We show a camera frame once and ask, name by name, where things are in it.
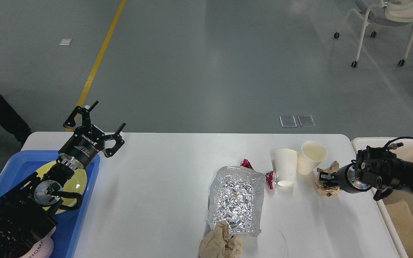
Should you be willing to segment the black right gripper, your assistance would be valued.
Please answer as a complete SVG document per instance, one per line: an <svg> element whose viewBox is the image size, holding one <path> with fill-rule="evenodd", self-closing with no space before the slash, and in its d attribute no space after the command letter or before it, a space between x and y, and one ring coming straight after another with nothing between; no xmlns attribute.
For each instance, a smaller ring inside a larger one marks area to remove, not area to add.
<svg viewBox="0 0 413 258"><path fill-rule="evenodd" d="M319 172L318 183L321 187L336 187L347 193L356 194L363 192L363 183L355 176L356 170L353 164L340 168L334 175L328 172Z"/></svg>

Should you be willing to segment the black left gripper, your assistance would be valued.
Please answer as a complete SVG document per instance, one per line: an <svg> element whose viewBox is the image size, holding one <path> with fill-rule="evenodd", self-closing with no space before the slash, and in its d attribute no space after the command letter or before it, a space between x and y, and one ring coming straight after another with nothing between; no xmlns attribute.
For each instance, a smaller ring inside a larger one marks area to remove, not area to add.
<svg viewBox="0 0 413 258"><path fill-rule="evenodd" d="M125 143L121 132L126 123L122 123L113 134L104 134L102 130L92 125L90 113L98 103L99 101L95 101L91 106L76 106L63 123L63 127L66 129L76 129L70 139L58 151L59 157L71 161L75 160L76 163L79 163L77 167L80 169L86 169L99 151L102 150L105 157L112 157ZM76 125L78 116L82 119L80 127ZM114 140L115 145L105 148L104 142L110 140Z"/></svg>

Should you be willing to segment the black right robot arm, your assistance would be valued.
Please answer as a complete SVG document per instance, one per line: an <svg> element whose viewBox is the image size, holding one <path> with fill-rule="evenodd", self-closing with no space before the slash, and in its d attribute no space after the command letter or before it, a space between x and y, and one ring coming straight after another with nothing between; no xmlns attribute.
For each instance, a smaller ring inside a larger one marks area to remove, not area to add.
<svg viewBox="0 0 413 258"><path fill-rule="evenodd" d="M413 195L413 163L397 157L393 151L403 147L403 137L389 140L381 147L366 146L358 150L356 158L336 172L318 173L321 189L339 188L356 194L374 188L374 200L380 201L393 191Z"/></svg>

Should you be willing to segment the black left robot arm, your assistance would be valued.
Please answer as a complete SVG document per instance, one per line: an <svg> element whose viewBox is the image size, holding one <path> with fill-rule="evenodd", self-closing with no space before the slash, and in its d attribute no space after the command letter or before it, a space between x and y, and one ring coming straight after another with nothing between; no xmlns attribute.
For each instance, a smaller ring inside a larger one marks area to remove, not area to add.
<svg viewBox="0 0 413 258"><path fill-rule="evenodd" d="M98 104L76 106L64 122L73 135L58 151L54 165L43 175L37 172L0 197L0 258L8 258L24 246L31 248L58 224L58 210L75 211L82 206L82 194L67 192L65 184L76 170L86 169L99 152L112 157L124 145L122 123L113 134L105 134L92 124L90 113Z"/></svg>

